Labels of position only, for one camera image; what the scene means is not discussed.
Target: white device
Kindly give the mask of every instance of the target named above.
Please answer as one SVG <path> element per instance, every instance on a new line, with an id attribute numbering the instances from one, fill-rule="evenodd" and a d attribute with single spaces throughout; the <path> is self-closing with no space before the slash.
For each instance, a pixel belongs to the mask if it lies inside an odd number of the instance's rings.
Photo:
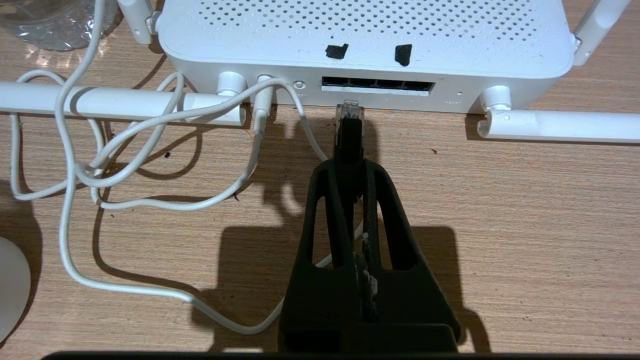
<path id="1" fill-rule="evenodd" d="M 233 71 L 249 85 L 284 78 L 308 105 L 456 113 L 482 113 L 479 96 L 495 85 L 527 106 L 571 69 L 576 43 L 561 0 L 169 0 L 156 31 L 199 92 Z M 343 59 L 327 56 L 344 44 Z M 399 45 L 412 46 L 407 66 Z"/>
<path id="2" fill-rule="evenodd" d="M 31 289 L 31 272 L 24 254 L 0 236 L 0 341 L 18 323 Z"/>

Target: wooden desk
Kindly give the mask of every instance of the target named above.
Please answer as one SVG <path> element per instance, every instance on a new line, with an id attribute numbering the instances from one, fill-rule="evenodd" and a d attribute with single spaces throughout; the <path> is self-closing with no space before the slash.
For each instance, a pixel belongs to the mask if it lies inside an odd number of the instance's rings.
<path id="1" fill-rule="evenodd" d="M 566 1 L 572 27 L 588 3 Z M 589 63 L 531 108 L 640 112 L 639 19 L 636 1 Z M 3 81 L 38 68 L 68 76 L 83 54 L 40 51 L 6 35 L 0 47 Z M 171 71 L 155 47 L 134 43 L 121 24 L 81 83 L 151 89 Z M 307 110 L 329 152 L 334 109 Z M 467 328 L 462 351 L 474 345 L 495 352 L 640 350 L 639 147 L 477 141 L 467 130 L 478 118 L 462 114 L 367 110 L 367 117 L 367 156 L 395 181 L 436 278 Z M 87 123 L 68 123 L 79 157 L 88 161 L 95 149 Z M 125 124 L 110 126 L 118 133 Z M 23 130 L 26 184 L 39 189 L 63 179 L 53 120 L 24 117 Z M 233 320 L 260 322 L 286 289 L 307 181 L 318 164 L 291 106 L 278 107 L 265 137 L 260 165 L 238 201 L 203 211 L 100 211 L 88 190 L 79 190 L 70 227 L 77 266 L 96 279 L 195 291 Z M 251 142 L 246 128 L 170 126 L 152 161 L 109 198 L 193 200 L 218 193 L 243 169 Z M 9 144 L 3 115 L 4 180 Z M 0 348 L 3 359 L 39 359 L 63 349 L 275 350 L 276 326 L 241 336 L 176 300 L 77 284 L 58 255 L 62 198 L 18 203 L 6 182 L 1 189 L 0 235 L 26 253 L 37 285 L 24 321 Z M 316 257 L 327 251 L 318 245 Z"/>

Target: router ventilation hole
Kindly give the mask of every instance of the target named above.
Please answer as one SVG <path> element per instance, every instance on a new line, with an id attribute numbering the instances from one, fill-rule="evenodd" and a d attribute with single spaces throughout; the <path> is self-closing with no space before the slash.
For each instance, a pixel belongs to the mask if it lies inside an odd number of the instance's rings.
<path id="1" fill-rule="evenodd" d="M 490 26 L 497 40 L 526 42 L 537 31 L 530 0 L 226 0 L 201 1 L 210 26 L 406 33 L 476 38 Z"/>

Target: white router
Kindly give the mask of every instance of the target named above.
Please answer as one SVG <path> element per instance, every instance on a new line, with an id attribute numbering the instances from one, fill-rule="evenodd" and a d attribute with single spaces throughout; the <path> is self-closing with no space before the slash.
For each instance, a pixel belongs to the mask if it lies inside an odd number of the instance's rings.
<path id="1" fill-rule="evenodd" d="M 367 108 L 485 113 L 479 133 L 486 138 L 640 141 L 639 115 L 513 110 L 584 64 L 630 0 L 595 1 L 575 34 L 561 0 L 166 0 L 161 12 L 148 0 L 118 2 L 138 42 L 157 34 L 193 87 L 216 94 L 186 101 L 185 110 L 224 101 L 269 75 L 293 84 L 307 105 L 353 99 Z M 92 111 L 97 95 L 101 107 L 113 108 L 100 89 L 91 101 L 91 91 L 76 90 L 85 95 L 72 97 L 68 113 L 105 117 Z M 32 97 L 11 93 L 22 107 L 1 101 L 0 110 L 25 111 Z M 274 101 L 292 103 L 283 89 Z M 127 106 L 116 102 L 125 110 L 106 115 L 126 118 Z M 136 120 L 162 107 L 136 109 Z M 243 115 L 236 108 L 200 121 L 241 125 Z"/>

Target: router antenna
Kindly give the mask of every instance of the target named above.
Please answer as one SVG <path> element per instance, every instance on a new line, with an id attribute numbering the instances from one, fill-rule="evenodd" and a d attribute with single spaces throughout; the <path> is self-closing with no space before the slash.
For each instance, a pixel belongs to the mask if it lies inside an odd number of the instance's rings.
<path id="1" fill-rule="evenodd" d="M 118 5 L 136 41 L 143 45 L 151 44 L 159 12 L 154 13 L 149 0 L 118 0 Z"/>
<path id="2" fill-rule="evenodd" d="M 575 28 L 578 46 L 573 64 L 584 65 L 600 42 L 607 36 L 631 0 L 596 0 Z"/>
<path id="3" fill-rule="evenodd" d="M 486 120 L 478 134 L 489 139 L 566 142 L 640 142 L 640 114 L 512 110 L 507 86 L 487 88 L 480 96 Z"/>

